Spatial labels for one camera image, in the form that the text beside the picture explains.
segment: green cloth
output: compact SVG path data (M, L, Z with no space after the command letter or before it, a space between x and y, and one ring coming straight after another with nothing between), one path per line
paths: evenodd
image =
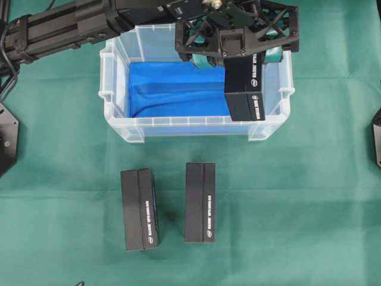
M12 2L14 18L49 1ZM376 1L282 2L300 6L296 93L264 142L124 142L97 96L104 43L23 66L5 102L21 130L19 161L0 178L1 285L380 285ZM217 163L214 244L184 243L189 161ZM162 242L126 253L120 171L143 167L155 175Z

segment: clear plastic bin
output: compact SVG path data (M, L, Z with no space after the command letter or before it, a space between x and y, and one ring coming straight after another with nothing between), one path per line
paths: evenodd
M136 27L106 42L101 51L101 87L104 116L127 142L144 143L146 136L248 135L249 141L265 140L290 115L290 95L295 92L291 53L279 64L264 68L266 120L233 122L230 116L127 118L129 66L133 62L181 61L174 50L174 25Z

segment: black box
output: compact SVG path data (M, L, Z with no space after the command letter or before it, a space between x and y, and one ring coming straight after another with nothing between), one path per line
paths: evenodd
M264 121L262 94L263 54L228 58L225 65L225 97L233 121Z
M185 242L215 241L216 164L186 165Z
M121 172L126 249L158 246L156 199L149 169Z

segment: blue cloth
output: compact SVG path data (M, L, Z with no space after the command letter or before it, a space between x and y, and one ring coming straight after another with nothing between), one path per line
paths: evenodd
M192 63L130 65L128 117L226 116L224 68Z

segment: black metal plate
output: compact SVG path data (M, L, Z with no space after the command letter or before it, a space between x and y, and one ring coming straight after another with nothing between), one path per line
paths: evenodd
M18 120L0 104L0 176L17 161Z

